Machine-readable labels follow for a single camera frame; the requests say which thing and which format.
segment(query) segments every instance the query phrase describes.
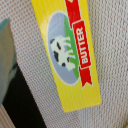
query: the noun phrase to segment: dark background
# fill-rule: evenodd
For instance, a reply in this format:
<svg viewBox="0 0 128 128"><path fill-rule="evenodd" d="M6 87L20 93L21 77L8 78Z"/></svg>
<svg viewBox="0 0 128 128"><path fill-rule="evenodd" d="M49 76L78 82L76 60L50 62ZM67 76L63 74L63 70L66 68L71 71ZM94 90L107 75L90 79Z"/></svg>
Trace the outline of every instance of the dark background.
<svg viewBox="0 0 128 128"><path fill-rule="evenodd" d="M19 67L3 105L16 128L46 128Z"/></svg>

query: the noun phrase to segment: butter package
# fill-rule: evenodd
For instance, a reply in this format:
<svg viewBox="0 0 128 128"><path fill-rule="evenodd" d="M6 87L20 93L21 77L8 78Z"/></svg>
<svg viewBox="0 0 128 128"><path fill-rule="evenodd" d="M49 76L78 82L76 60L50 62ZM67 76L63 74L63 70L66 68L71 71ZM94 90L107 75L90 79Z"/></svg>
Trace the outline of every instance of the butter package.
<svg viewBox="0 0 128 128"><path fill-rule="evenodd" d="M86 0L31 0L64 112L101 104Z"/></svg>

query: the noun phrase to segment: green grass illustration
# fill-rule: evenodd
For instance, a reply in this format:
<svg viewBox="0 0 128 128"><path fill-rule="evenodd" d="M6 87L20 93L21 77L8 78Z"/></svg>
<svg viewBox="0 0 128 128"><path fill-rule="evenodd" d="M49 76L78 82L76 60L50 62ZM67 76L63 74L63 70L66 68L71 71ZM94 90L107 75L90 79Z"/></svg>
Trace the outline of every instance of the green grass illustration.
<svg viewBox="0 0 128 128"><path fill-rule="evenodd" d="M70 29L67 16L65 16L64 26L65 26L65 37L70 37L70 41L67 41L67 43L71 44L71 48L67 47L67 50L72 49L73 55L75 55L75 59L70 58L70 62L75 64L75 68L73 69L73 71L74 71L76 78L78 79L79 78L79 71L78 71L79 60L78 60L78 55L77 55L76 43L74 39L74 33L73 33L73 30Z"/></svg>

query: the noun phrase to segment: red ribbon banner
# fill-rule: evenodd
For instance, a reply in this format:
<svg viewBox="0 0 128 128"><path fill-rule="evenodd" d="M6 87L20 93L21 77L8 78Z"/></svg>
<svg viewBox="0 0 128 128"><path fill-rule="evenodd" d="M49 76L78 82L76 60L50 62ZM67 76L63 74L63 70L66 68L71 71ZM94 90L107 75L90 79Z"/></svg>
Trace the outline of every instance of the red ribbon banner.
<svg viewBox="0 0 128 128"><path fill-rule="evenodd" d="M85 23L81 19L78 0L65 0L70 28L74 31L78 56L79 56L79 72L82 87L89 83L92 85L89 67L91 60L89 55L88 40L86 35Z"/></svg>

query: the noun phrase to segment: gray mesh fabric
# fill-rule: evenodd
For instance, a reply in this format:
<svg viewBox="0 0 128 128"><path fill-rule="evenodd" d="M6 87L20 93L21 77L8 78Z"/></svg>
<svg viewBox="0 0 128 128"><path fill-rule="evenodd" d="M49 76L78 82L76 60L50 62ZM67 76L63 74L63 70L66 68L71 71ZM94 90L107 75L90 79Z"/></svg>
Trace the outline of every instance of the gray mesh fabric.
<svg viewBox="0 0 128 128"><path fill-rule="evenodd" d="M128 1L88 0L102 104L63 113L30 0L0 1L11 20L18 64L48 128L124 128L128 124Z"/></svg>

